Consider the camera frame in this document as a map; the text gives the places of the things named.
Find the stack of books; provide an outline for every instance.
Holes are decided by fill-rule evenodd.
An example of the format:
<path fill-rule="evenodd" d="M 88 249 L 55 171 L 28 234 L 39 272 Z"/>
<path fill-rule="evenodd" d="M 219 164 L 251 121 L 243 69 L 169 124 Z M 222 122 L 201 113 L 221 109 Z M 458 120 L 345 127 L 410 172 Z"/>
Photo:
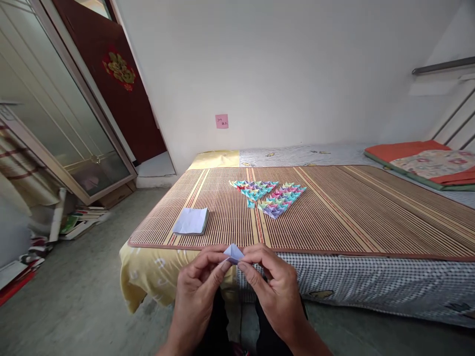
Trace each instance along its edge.
<path fill-rule="evenodd" d="M 96 223 L 105 221 L 108 217 L 108 210 L 102 207 L 78 206 L 76 210 L 63 218 L 60 240 L 73 240 L 89 231 Z"/>
<path fill-rule="evenodd" d="M 202 235 L 208 222 L 208 208 L 183 208 L 173 232 L 177 235 Z"/>

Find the leg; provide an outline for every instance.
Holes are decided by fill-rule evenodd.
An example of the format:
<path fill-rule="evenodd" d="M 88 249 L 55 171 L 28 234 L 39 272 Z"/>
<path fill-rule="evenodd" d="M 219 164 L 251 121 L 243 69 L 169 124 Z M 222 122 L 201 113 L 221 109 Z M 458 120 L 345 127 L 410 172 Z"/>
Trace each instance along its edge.
<path fill-rule="evenodd" d="M 194 356 L 232 356 L 233 348 L 228 338 L 228 316 L 224 308 L 221 289 L 216 291 L 213 301 L 213 312 L 203 339 L 194 351 Z"/>
<path fill-rule="evenodd" d="M 303 304 L 302 298 L 300 298 L 302 302 L 303 311 L 305 313 L 305 317 L 308 320 L 307 311 L 305 310 L 305 306 Z M 262 355 L 279 355 L 279 356 L 292 356 L 292 352 L 285 344 L 284 341 L 276 334 L 273 330 L 272 326 L 270 325 L 269 321 L 267 320 L 264 311 L 262 310 L 261 304 L 259 303 L 259 299 L 256 299 L 256 312 L 257 317 L 259 318 L 259 338 L 257 339 L 256 343 L 256 350 L 259 356 Z"/>

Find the floor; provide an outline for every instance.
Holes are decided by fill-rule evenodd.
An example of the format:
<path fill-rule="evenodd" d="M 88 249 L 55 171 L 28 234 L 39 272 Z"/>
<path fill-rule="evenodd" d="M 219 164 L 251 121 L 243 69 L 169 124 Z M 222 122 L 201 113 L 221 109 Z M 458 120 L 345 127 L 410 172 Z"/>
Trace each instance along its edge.
<path fill-rule="evenodd" d="M 165 177 L 175 174 L 168 151 L 159 154 L 136 168 L 139 177 Z"/>
<path fill-rule="evenodd" d="M 107 222 L 60 243 L 37 276 L 0 308 L 1 354 L 154 355 L 166 339 L 172 309 L 147 297 L 128 314 L 118 251 L 165 192 L 138 190 L 112 209 Z M 230 338 L 252 349 L 258 335 L 253 306 L 227 307 Z M 306 307 L 335 355 L 475 355 L 472 330 L 360 309 Z"/>

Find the bamboo mat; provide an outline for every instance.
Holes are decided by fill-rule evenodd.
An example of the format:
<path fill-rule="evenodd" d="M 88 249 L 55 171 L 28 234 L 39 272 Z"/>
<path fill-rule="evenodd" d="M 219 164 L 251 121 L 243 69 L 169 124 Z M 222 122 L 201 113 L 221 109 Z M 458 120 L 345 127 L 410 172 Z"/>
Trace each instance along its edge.
<path fill-rule="evenodd" d="M 307 190 L 273 220 L 247 208 L 230 180 L 294 182 Z M 183 207 L 209 209 L 204 235 L 172 233 Z M 259 242 L 278 252 L 475 261 L 475 211 L 370 166 L 188 170 L 128 243 L 197 250 Z"/>

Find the door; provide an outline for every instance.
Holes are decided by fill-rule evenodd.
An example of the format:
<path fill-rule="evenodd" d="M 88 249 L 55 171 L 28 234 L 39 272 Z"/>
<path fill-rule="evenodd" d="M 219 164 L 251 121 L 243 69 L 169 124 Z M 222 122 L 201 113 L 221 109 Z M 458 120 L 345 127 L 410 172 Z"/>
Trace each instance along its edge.
<path fill-rule="evenodd" d="M 122 26 L 75 0 L 52 0 L 138 163 L 166 151 Z"/>

